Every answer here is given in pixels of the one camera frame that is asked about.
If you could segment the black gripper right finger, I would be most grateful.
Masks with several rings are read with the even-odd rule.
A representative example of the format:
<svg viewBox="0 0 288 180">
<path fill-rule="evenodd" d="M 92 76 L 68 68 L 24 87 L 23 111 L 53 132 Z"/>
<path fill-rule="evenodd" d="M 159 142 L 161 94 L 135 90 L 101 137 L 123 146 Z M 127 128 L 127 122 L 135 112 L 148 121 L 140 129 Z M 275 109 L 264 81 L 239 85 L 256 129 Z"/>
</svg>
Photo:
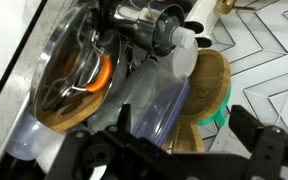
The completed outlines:
<svg viewBox="0 0 288 180">
<path fill-rule="evenodd" d="M 251 153 L 244 180 L 282 180 L 288 167 L 288 133 L 275 125 L 265 126 L 241 105 L 233 105 L 229 127 Z"/>
</svg>

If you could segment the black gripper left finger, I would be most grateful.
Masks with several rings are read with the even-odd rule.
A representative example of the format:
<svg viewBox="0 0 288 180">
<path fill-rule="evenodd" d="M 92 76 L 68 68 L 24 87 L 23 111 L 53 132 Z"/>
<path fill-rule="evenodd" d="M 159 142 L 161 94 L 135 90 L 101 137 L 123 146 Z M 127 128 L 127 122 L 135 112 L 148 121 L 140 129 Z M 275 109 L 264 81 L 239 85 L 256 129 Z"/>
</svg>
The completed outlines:
<svg viewBox="0 0 288 180">
<path fill-rule="evenodd" d="M 145 138 L 127 130 L 131 107 L 122 106 L 118 121 L 91 135 L 69 133 L 60 147 L 47 180 L 89 180 L 105 165 L 118 180 L 198 180 L 198 174 Z"/>
</svg>

